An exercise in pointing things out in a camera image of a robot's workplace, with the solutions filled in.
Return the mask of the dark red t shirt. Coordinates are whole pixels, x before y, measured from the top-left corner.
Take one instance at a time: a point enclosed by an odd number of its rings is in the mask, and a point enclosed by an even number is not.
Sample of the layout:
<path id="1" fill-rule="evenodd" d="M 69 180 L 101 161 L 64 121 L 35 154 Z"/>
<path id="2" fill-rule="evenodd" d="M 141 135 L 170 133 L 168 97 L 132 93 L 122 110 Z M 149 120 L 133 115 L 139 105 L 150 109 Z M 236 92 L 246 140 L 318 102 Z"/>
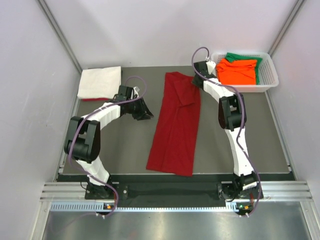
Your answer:
<path id="1" fill-rule="evenodd" d="M 192 80 L 180 72 L 165 74 L 147 170 L 192 176 L 201 112 L 200 90 Z"/>

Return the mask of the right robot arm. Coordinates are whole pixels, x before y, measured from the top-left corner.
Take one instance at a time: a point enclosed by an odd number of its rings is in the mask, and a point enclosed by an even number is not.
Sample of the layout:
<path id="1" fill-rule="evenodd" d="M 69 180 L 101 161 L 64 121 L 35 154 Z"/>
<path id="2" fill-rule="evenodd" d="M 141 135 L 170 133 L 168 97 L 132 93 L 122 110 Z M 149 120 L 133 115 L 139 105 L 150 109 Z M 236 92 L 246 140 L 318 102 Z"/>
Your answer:
<path id="1" fill-rule="evenodd" d="M 218 122 L 225 131 L 233 157 L 231 191 L 220 192 L 231 202 L 237 197 L 245 198 L 258 185 L 256 171 L 250 161 L 245 124 L 247 120 L 244 96 L 234 87 L 219 83 L 213 75 L 216 64 L 210 60 L 192 63 L 195 76 L 192 83 L 208 93 L 218 103 Z"/>

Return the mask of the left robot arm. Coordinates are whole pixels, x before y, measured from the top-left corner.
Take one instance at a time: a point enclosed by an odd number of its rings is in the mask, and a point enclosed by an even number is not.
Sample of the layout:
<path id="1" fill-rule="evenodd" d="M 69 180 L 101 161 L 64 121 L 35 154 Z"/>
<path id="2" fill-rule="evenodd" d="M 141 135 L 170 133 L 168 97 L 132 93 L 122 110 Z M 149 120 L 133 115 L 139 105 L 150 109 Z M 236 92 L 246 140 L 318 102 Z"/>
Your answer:
<path id="1" fill-rule="evenodd" d="M 86 200 L 104 200 L 115 194 L 110 174 L 99 157 L 101 130 L 123 115 L 137 121 L 154 117 L 137 86 L 120 85 L 118 93 L 101 107 L 82 117 L 73 116 L 68 125 L 64 152 L 70 161 L 78 163 L 87 175 Z"/>

